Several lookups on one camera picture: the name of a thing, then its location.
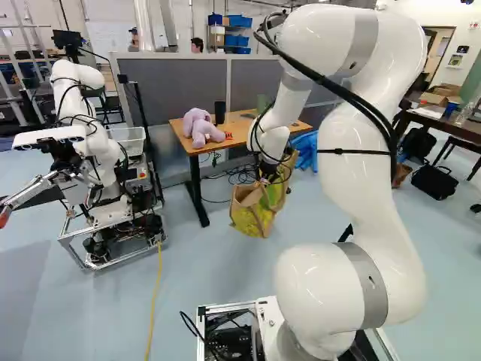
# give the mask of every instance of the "yellow bag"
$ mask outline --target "yellow bag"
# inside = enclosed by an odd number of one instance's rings
[[[247,185],[234,185],[229,214],[232,226],[251,237],[267,238],[271,233],[276,213],[286,203],[289,177],[294,168],[298,151],[279,165],[280,177],[267,186],[256,182]]]

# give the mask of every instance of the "yellow cable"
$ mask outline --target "yellow cable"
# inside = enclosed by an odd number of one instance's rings
[[[150,345],[152,344],[152,334],[153,334],[153,321],[154,316],[156,313],[156,300],[157,300],[157,293],[159,292],[160,287],[160,275],[162,273],[162,254],[160,251],[160,241],[157,242],[157,247],[159,249],[159,270],[157,271],[157,279],[156,279],[156,286],[153,289],[152,294],[152,305],[150,306],[150,327],[149,327],[149,339],[147,341],[147,349],[145,350],[145,357],[144,361],[149,360],[150,355]]]

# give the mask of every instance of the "purple stuffed animal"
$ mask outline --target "purple stuffed animal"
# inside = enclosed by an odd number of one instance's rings
[[[225,133],[210,122],[210,114],[198,108],[191,109],[183,116],[183,135],[186,138],[192,136],[192,147],[195,149],[204,147],[206,138],[217,143],[225,140]]]

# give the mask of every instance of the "water bottle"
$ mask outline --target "water bottle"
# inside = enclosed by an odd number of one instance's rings
[[[462,126],[466,119],[473,113],[474,109],[474,102],[469,102],[464,106],[463,110],[459,115],[456,117],[454,124],[457,126]]]

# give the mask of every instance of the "cardboard box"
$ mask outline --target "cardboard box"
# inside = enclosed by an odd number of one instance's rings
[[[440,107],[446,107],[448,102],[462,104],[463,100],[459,97],[460,91],[461,87],[458,85],[442,83],[421,94],[419,100],[426,100],[429,104]]]
[[[441,88],[440,86],[436,86],[432,91],[432,94],[438,94],[439,96],[453,96],[452,90]]]
[[[461,87],[459,85],[441,83],[440,87],[451,90],[452,96],[459,96],[459,93],[461,92]]]
[[[433,93],[423,93],[419,97],[419,100],[426,100],[429,104],[438,105],[440,107],[446,107],[448,105],[448,98]]]
[[[209,34],[209,46],[221,47],[224,45],[224,35],[222,34]]]

